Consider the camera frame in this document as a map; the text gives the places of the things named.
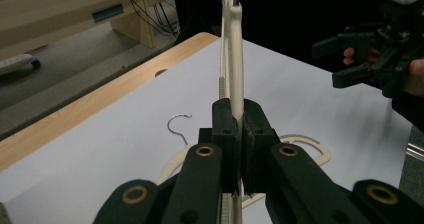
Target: hanger hook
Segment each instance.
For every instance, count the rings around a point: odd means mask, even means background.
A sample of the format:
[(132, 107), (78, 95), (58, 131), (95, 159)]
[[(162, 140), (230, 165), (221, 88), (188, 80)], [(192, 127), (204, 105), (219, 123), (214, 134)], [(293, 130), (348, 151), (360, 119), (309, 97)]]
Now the hanger hook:
[(176, 134), (176, 135), (181, 136), (181, 137), (183, 138), (183, 140), (184, 140), (184, 143), (185, 143), (186, 145), (188, 145), (188, 142), (187, 142), (187, 140), (185, 139), (184, 135), (183, 135), (182, 133), (179, 133), (179, 132), (173, 131), (173, 130), (171, 129), (171, 127), (169, 126), (169, 124), (171, 123), (171, 121), (172, 121), (172, 120), (174, 120), (176, 117), (180, 117), (180, 116), (187, 117), (187, 118), (190, 118), (190, 117), (191, 117), (191, 115), (185, 115), (185, 114), (179, 114), (179, 115), (175, 115), (175, 116), (171, 117), (171, 119), (169, 119), (169, 121), (168, 121), (168, 130), (169, 130), (170, 132), (172, 132), (172, 133)]

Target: white tabletop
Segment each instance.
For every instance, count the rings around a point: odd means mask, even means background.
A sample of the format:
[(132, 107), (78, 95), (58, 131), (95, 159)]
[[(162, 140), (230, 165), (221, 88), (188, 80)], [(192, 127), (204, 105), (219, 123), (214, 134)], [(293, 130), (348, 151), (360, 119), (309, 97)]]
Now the white tabletop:
[[(381, 91), (334, 89), (331, 73), (243, 42), (245, 98), (259, 103), (278, 135), (301, 134), (331, 151), (322, 169), (351, 190), (358, 180), (399, 185), (411, 124)], [(220, 41), (133, 91), (0, 173), (0, 202), (12, 223), (92, 223), (119, 185), (156, 181), (184, 148), (211, 127), (218, 100)], [(243, 223), (270, 223), (263, 200)]]

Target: cable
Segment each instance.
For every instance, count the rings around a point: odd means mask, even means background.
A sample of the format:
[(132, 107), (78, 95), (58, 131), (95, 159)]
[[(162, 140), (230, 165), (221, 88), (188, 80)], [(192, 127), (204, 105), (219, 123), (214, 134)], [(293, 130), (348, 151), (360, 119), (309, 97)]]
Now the cable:
[[(149, 24), (152, 28), (154, 28), (159, 34), (163, 35), (163, 36), (171, 36), (174, 35), (173, 31), (169, 31), (165, 28), (163, 28), (160, 24), (158, 24), (145, 10), (143, 10), (143, 8), (141, 8), (138, 3), (135, 0), (130, 0), (131, 5), (135, 11), (135, 13), (143, 20), (145, 21), (147, 24)], [(148, 20), (146, 20), (146, 18), (144, 18), (143, 16), (140, 15), (139, 11), (141, 11), (142, 13), (144, 13), (146, 15), (146, 17), (148, 19), (150, 19), (155, 25), (153, 25), (152, 23), (150, 23)]]

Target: human hand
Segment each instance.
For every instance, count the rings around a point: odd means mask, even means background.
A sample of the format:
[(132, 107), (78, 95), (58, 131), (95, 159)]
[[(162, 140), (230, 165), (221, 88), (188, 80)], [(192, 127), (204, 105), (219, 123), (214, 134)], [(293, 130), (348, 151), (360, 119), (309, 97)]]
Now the human hand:
[[(350, 65), (355, 62), (355, 49), (353, 47), (346, 48), (343, 52), (343, 63)], [(371, 67), (380, 57), (380, 53), (375, 49), (368, 52), (367, 61), (364, 63)], [(409, 75), (407, 75), (403, 90), (411, 95), (424, 98), (424, 58), (411, 61), (409, 64)]]

